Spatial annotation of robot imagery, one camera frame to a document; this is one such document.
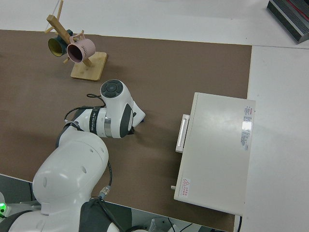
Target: wooden base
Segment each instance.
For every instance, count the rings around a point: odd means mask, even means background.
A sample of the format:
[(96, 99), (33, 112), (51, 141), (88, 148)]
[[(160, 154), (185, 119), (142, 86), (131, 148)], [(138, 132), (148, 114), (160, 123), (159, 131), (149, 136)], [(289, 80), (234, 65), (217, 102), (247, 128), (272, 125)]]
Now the wooden base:
[(96, 52), (89, 60), (92, 62), (91, 67), (84, 63), (75, 63), (71, 72), (71, 77), (88, 81), (98, 81), (105, 65), (107, 54), (105, 52)]

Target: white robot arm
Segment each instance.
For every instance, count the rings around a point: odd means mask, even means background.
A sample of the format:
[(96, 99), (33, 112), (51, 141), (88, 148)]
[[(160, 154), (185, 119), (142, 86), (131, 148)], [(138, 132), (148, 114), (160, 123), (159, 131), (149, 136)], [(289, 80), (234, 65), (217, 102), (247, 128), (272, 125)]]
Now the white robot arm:
[(84, 130), (99, 137), (123, 138), (145, 117), (133, 101), (125, 84), (109, 80), (101, 86), (101, 97), (106, 107), (80, 109), (73, 121)]
[(108, 150), (100, 137), (123, 138), (137, 126), (145, 113), (135, 104), (127, 87), (110, 80), (101, 87), (106, 107), (77, 112), (66, 123), (55, 151), (45, 160), (33, 179), (33, 193), (40, 211), (27, 211), (1, 222), (0, 232), (96, 232), (99, 224), (87, 220), (106, 214), (104, 229), (119, 232), (115, 220), (104, 209), (104, 201), (91, 192), (108, 164)]

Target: brown mat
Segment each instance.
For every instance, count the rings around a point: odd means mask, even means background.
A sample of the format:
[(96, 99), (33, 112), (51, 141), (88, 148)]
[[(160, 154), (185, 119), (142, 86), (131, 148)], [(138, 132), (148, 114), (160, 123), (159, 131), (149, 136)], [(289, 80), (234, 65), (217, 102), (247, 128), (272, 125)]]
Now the brown mat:
[[(135, 135), (107, 139), (113, 170), (107, 201), (233, 231), (234, 216), (173, 199), (181, 154), (175, 152), (182, 114), (194, 92), (247, 97), (251, 46), (89, 35), (107, 52), (101, 80), (70, 77), (73, 63), (53, 56), (53, 33), (0, 30), (0, 173), (31, 181), (55, 148), (65, 113), (100, 105), (109, 79), (119, 79), (146, 113)], [(108, 171), (93, 194), (108, 183)]]

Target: gray floor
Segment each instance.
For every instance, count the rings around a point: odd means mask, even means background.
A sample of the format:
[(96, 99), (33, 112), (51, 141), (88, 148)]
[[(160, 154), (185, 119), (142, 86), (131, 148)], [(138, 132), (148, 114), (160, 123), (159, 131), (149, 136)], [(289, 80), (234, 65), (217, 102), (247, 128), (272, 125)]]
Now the gray floor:
[[(32, 193), (32, 184), (26, 181), (17, 180), (0, 174), (0, 192), (4, 195), (6, 203), (28, 202), (35, 199)], [(128, 207), (108, 203), (110, 211), (117, 219), (118, 223), (124, 230), (132, 226), (144, 226), (150, 224), (151, 219), (162, 216), (144, 212), (141, 210), (131, 209)], [(189, 222), (170, 218), (170, 221), (176, 225), (175, 232), (189, 225)], [(211, 228), (193, 224), (183, 232), (210, 232)]]

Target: mug handle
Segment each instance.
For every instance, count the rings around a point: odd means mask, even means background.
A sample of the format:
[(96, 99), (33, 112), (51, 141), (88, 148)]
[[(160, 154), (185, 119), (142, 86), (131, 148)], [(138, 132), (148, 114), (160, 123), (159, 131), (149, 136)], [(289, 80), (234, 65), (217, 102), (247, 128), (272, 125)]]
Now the mug handle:
[(76, 35), (70, 36), (70, 43), (71, 43), (71, 44), (75, 43), (75, 41), (74, 41), (73, 38), (74, 38), (74, 37), (78, 37), (78, 36), (80, 36), (80, 37), (82, 38), (82, 40), (85, 39), (85, 36), (84, 36), (83, 33), (78, 33), (78, 34), (76, 34)]

